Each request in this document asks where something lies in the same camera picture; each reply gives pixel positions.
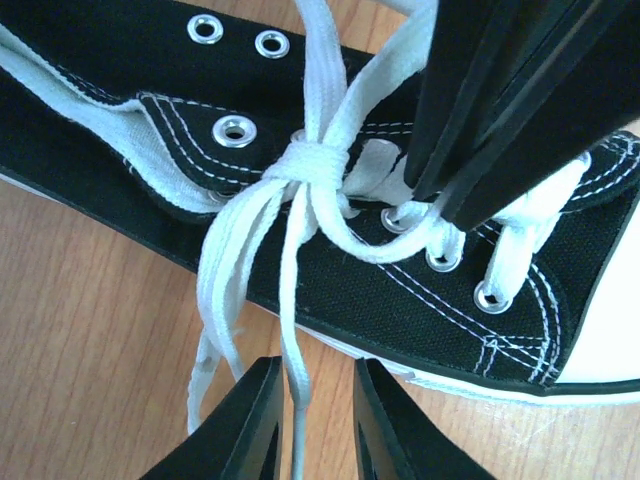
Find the white shoelace of sneaker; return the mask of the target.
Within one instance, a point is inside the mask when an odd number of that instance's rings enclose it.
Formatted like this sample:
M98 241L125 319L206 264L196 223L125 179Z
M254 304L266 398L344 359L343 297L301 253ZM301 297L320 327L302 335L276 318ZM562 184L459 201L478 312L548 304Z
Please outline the white shoelace of sneaker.
M243 366L232 327L246 297L257 251L284 203L288 215L281 253L281 348L294 405L291 475L304 473L306 414L311 380L295 332L298 251L317 232L355 258L387 265L423 253L434 270L449 272L462 260L466 232L446 221L446 185L424 201L401 186L396 152L387 143L366 145L352 160L349 148L366 116L411 75L424 71L442 1L394 1L405 23L354 78L343 65L337 29L323 1L301 1L306 30L304 128L254 185L231 200L210 226L199 262L196 297L203 321L188 389L188 427L200 426L200 408L218 361L235 377Z

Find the black sneaker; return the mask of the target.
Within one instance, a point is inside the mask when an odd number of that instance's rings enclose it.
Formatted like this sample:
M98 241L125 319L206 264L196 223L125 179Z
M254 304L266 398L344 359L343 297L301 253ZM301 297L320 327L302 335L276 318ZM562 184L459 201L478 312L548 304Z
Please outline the black sneaker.
M269 59L266 25L175 1L5 1L1 173L195 270L216 211L258 181L303 123L304 39ZM591 166L512 306L476 305L499 238L460 265L372 265L317 234L299 251L296 320L417 385L558 405L639 398L639 140Z

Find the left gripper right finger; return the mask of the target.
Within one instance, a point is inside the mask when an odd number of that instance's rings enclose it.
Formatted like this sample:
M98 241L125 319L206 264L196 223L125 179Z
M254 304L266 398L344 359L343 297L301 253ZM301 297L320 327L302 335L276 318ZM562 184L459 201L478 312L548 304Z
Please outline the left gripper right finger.
M480 465L431 422L376 359L355 361L353 419L361 479L480 477Z

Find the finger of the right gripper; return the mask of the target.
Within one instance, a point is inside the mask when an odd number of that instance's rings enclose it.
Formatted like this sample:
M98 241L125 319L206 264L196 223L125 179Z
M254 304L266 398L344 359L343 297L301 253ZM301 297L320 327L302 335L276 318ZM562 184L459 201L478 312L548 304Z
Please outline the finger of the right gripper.
M445 191L468 231L639 116L639 4L596 1Z
M442 1L404 181L418 201L442 189L504 123L559 54L582 1Z

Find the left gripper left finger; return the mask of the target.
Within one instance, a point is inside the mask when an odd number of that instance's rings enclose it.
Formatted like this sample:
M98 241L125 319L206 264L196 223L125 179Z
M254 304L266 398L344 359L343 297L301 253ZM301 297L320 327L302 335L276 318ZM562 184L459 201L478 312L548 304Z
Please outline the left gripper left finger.
M143 477L277 479L283 409L282 358L260 357L201 426Z

